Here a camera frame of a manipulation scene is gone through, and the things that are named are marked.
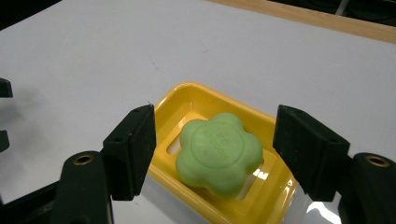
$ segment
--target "yellow soap dish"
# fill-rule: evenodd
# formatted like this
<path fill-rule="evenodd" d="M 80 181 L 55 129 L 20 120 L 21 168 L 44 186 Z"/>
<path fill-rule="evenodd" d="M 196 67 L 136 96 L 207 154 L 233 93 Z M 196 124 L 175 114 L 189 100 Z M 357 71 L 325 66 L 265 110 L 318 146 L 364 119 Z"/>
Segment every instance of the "yellow soap dish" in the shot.
<path fill-rule="evenodd" d="M 223 200 L 205 189 L 180 182 L 175 142 L 184 124 L 229 112 L 263 146 L 264 164 L 252 174 L 243 197 Z M 155 105 L 157 148 L 148 174 L 212 223 L 281 223 L 297 186 L 289 168 L 272 147 L 276 120 L 198 83 L 181 83 Z"/>

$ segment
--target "yellow plastic tray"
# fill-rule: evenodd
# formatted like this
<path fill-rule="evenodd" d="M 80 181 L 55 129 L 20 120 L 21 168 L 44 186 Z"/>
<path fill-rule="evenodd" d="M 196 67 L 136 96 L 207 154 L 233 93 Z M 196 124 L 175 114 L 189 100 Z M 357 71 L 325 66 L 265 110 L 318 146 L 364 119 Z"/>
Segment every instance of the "yellow plastic tray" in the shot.
<path fill-rule="evenodd" d="M 176 173 L 177 152 L 170 153 L 181 128 L 192 119 L 210 119 L 218 113 L 238 116 L 244 129 L 259 137 L 263 166 L 243 199 L 222 200 L 205 189 L 191 189 Z M 280 223 L 297 186 L 289 168 L 272 148 L 276 120 L 247 105 L 202 86 L 181 83 L 155 105 L 157 148 L 148 173 L 212 223 Z"/>

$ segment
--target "green soap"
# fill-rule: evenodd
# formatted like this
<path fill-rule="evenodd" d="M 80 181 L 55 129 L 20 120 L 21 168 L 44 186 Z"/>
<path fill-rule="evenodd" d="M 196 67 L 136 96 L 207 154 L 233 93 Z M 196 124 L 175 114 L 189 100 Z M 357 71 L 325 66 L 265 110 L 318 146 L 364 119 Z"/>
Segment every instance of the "green soap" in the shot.
<path fill-rule="evenodd" d="M 220 198 L 237 196 L 262 162 L 260 140 L 231 113 L 191 120 L 181 130 L 180 145 L 176 169 L 181 182 Z"/>

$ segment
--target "brass insert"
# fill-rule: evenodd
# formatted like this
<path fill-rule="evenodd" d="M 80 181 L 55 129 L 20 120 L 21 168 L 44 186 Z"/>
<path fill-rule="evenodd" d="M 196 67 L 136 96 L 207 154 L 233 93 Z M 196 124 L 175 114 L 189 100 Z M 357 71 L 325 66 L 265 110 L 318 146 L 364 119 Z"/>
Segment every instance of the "brass insert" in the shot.
<path fill-rule="evenodd" d="M 93 161 L 93 155 L 84 154 L 84 155 L 81 155 L 81 156 L 77 157 L 74 160 L 74 164 L 75 165 L 85 165 L 85 164 L 90 163 L 91 161 Z"/>
<path fill-rule="evenodd" d="M 376 165 L 376 166 L 379 166 L 379 167 L 388 167 L 389 166 L 389 162 L 384 160 L 381 157 L 371 156 L 370 155 L 370 156 L 366 156 L 365 158 L 372 165 Z"/>

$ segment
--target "white surface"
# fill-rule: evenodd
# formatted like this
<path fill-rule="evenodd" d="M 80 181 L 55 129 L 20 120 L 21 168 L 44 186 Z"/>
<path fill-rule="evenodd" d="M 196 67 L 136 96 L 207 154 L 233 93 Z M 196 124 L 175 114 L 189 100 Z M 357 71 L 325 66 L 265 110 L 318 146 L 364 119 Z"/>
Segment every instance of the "white surface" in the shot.
<path fill-rule="evenodd" d="M 396 45 L 198 0 L 62 1 L 0 32 L 0 194 L 59 178 L 133 108 L 197 81 L 272 116 L 305 110 L 351 144 L 396 160 Z M 296 197 L 285 223 L 329 223 Z M 116 223 L 201 223 L 148 179 Z"/>

